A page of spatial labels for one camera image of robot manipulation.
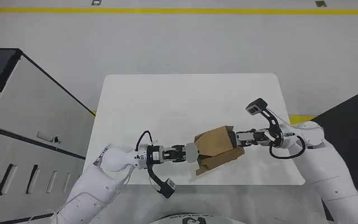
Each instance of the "logo on robot base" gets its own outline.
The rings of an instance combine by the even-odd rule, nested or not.
[[[202,217],[198,217],[197,220],[191,217],[183,218],[183,224],[206,224],[206,221]]]
[[[182,224],[206,224],[204,217],[212,217],[210,214],[180,214],[170,218],[183,218]]]

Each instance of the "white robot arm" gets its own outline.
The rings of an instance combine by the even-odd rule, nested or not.
[[[150,136],[150,133],[145,131],[138,140],[136,149],[117,148],[111,144],[107,146],[77,180],[65,205],[60,208],[57,215],[52,216],[51,223],[89,223],[112,203],[135,168],[148,169],[150,178],[160,187],[158,193],[169,198],[174,193],[176,185],[170,179],[162,182],[154,174],[153,165],[164,162],[195,162],[198,156],[196,145],[188,143],[185,146],[164,148],[140,144],[146,133]],[[118,172],[117,178],[111,178],[105,171]]]
[[[302,177],[316,189],[333,219],[338,223],[357,224],[357,190],[344,160],[325,140],[323,128],[315,122],[304,122],[297,127],[291,126],[284,120],[282,120],[284,124],[278,124],[275,113],[266,107],[267,104],[262,99],[246,107],[251,115],[261,113],[269,121],[270,127],[238,132],[238,144],[269,146],[272,157],[292,158]],[[290,156],[276,156],[272,147],[287,148]]]

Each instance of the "white table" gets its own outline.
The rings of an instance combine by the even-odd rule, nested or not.
[[[234,131],[269,126],[260,114],[245,107],[263,98],[278,116],[289,121],[274,74],[158,74],[110,75],[103,84],[84,168],[109,143],[132,146],[144,130],[166,147],[194,141],[194,136],[222,125]],[[287,150],[276,150],[288,155]],[[277,160],[262,146],[246,148],[245,155],[195,176],[197,163],[154,166],[162,179],[178,185],[301,185],[304,179],[292,160]],[[135,170],[129,184],[149,184],[146,170]]]

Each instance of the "white cabinet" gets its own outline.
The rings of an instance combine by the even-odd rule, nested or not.
[[[18,49],[0,49],[0,222],[58,209],[82,172],[95,115]]]

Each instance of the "cardboard box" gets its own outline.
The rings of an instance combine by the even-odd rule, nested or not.
[[[222,126],[195,136],[194,142],[199,150],[197,158],[199,169],[196,170],[196,176],[245,154],[243,147],[233,148],[228,135],[233,128],[233,126]]]

